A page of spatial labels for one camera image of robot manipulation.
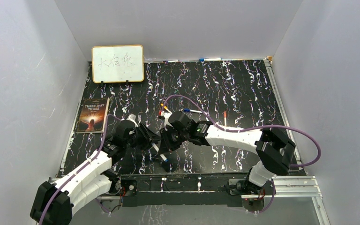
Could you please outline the orange red pen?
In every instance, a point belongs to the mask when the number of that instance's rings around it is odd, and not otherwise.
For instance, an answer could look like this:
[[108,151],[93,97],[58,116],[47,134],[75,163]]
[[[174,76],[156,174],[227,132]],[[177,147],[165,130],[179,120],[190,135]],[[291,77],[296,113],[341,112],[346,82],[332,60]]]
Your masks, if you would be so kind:
[[227,112],[224,111],[223,115],[224,115],[224,126],[227,126]]

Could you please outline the blue capped whiteboard marker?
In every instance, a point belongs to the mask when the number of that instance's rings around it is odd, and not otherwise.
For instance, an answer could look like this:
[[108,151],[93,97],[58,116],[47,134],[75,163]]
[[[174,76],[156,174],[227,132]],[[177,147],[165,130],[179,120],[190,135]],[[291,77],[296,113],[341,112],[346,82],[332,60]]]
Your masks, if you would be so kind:
[[200,62],[205,62],[205,61],[221,61],[222,58],[199,58]]

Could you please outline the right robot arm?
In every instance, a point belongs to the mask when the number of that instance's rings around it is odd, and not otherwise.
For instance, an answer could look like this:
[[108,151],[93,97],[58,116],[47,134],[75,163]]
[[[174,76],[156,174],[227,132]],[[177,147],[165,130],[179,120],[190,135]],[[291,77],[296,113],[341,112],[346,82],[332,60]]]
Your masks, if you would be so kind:
[[218,127],[211,121],[194,121],[181,111],[160,112],[164,121],[160,129],[158,154],[177,150],[188,141],[198,146],[227,146],[250,151],[259,157],[244,180],[230,179],[224,186],[230,195],[258,194],[275,176],[289,173],[295,143],[277,127],[243,132],[235,127]]

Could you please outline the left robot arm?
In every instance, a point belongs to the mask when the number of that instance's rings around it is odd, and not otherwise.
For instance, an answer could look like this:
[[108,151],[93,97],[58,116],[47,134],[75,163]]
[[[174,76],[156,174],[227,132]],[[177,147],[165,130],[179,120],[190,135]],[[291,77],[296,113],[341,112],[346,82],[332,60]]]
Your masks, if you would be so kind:
[[116,195],[121,190],[118,175],[110,168],[127,150],[156,147],[160,136],[133,119],[121,120],[89,158],[53,183],[45,181],[38,189],[30,217],[40,225],[68,225],[73,215],[102,194]]

